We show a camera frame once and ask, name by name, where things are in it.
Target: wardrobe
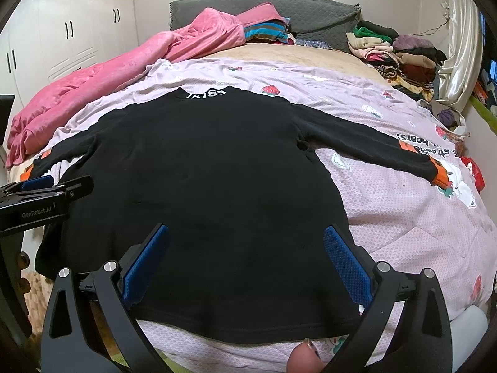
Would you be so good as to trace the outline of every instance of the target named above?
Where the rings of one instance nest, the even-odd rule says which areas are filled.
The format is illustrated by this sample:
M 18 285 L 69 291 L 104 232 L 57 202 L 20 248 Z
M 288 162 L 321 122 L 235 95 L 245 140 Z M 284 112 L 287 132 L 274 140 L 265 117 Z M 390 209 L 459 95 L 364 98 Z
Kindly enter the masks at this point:
M 52 81 L 137 46 L 133 0 L 22 0 L 0 34 L 0 91 L 16 96 L 11 119 Z

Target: black sweatshirt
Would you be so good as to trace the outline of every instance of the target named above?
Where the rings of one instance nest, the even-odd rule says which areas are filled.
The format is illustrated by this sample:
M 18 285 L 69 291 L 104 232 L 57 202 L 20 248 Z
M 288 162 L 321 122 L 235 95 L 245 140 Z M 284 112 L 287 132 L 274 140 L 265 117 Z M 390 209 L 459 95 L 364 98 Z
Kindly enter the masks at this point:
M 96 270 L 161 222 L 171 245 L 135 318 L 240 344 L 347 334 L 359 314 L 323 233 L 334 224 L 352 236 L 310 142 L 437 176 L 430 157 L 368 126 L 233 87 L 178 88 L 109 112 L 35 162 L 32 177 L 82 155 L 61 181 L 94 179 L 70 218 L 46 229 L 36 270 Z

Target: human thumb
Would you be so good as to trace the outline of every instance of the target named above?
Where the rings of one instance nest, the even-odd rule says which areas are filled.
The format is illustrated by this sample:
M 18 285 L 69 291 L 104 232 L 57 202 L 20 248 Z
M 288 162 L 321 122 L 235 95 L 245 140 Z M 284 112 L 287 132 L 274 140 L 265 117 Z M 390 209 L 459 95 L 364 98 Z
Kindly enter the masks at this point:
M 309 338 L 297 345 L 286 363 L 286 373 L 320 373 L 325 363 L 319 359 L 317 350 Z

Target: gray headboard cover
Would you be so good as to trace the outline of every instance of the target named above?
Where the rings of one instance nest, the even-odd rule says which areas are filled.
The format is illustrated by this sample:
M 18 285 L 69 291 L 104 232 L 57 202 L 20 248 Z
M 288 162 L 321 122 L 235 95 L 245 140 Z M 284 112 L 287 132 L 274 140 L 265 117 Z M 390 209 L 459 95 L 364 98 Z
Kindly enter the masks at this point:
M 281 16 L 290 18 L 297 38 L 349 51 L 345 34 L 357 24 L 361 8 L 332 0 L 177 0 L 171 2 L 171 30 L 188 25 L 206 7 L 238 15 L 266 1 L 272 2 Z

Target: cable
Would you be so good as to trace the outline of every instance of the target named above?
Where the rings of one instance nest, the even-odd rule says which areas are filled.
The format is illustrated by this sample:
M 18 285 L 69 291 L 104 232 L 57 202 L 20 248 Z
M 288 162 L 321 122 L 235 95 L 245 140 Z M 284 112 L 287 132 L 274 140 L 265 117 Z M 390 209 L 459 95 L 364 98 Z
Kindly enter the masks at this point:
M 420 34 L 409 34 L 409 36 L 427 36 L 427 35 L 433 35 L 436 33 L 436 31 L 438 31 L 441 27 L 443 27 L 445 24 L 447 24 L 449 22 L 449 18 L 447 18 L 447 21 L 445 21 L 442 25 L 440 25 L 438 28 L 432 28 L 432 29 L 428 29 L 427 31 L 424 31 L 424 32 L 421 32 Z

